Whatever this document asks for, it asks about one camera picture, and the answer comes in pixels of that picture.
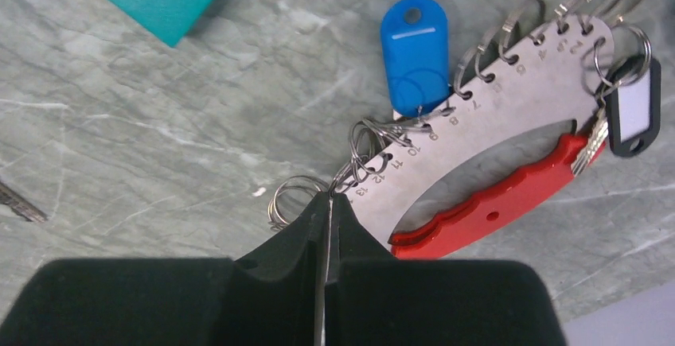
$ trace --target marble surface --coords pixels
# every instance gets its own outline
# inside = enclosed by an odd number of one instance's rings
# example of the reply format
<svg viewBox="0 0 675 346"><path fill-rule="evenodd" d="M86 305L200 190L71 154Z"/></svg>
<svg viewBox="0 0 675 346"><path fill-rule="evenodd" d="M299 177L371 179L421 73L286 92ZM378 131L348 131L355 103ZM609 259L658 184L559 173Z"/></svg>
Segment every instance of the marble surface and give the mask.
<svg viewBox="0 0 675 346"><path fill-rule="evenodd" d="M0 178L51 217L0 211L0 317L52 259L238 257L272 236L275 187L330 177L349 125L391 114L378 28L395 1L216 0L170 49L107 0L0 0ZM438 1L456 63L519 0ZM565 321L675 278L675 0L648 0L630 21L663 66L657 142L629 161L604 154L452 255L530 264ZM550 134L481 154L417 209L536 159Z"/></svg>

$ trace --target dark metal object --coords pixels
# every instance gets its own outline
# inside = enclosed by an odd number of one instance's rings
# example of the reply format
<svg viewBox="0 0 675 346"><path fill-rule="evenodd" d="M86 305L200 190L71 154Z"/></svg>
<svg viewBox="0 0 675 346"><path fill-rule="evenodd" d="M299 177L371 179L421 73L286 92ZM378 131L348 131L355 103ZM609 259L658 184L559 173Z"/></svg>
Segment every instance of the dark metal object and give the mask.
<svg viewBox="0 0 675 346"><path fill-rule="evenodd" d="M29 203L26 199L12 191L0 181L0 204L12 208L12 212L23 217L28 221L44 223L47 221L47 215Z"/></svg>
<svg viewBox="0 0 675 346"><path fill-rule="evenodd" d="M400 261L357 222L344 195L330 204L318 194L236 261L51 262L14 303L0 345L320 344L323 314L329 346L564 344L527 266Z"/></svg>

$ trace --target plastic handle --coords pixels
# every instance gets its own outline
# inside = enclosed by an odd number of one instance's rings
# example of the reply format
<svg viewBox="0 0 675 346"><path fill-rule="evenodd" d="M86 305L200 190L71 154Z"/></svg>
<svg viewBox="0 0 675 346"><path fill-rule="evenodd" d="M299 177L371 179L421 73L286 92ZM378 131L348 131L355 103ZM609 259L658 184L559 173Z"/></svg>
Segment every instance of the plastic handle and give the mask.
<svg viewBox="0 0 675 346"><path fill-rule="evenodd" d="M501 229L574 179L570 166L587 140L583 135L563 134L543 160L520 167L464 203L437 213L415 231L393 234L392 253L400 259L437 259Z"/></svg>

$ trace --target key tag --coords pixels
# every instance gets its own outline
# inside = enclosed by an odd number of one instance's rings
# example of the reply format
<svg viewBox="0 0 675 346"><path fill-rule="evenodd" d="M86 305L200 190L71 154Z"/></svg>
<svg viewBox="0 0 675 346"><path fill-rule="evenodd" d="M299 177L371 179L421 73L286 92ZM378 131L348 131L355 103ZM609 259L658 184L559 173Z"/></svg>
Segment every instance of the key tag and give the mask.
<svg viewBox="0 0 675 346"><path fill-rule="evenodd" d="M389 98L396 112L415 118L447 99L447 17L437 2L394 4L382 19L380 39Z"/></svg>
<svg viewBox="0 0 675 346"><path fill-rule="evenodd" d="M629 57L610 81L617 82L644 66L645 60L644 55ZM652 57L639 80L619 86L605 101L612 153L618 157L639 155L654 143L661 129L661 64Z"/></svg>

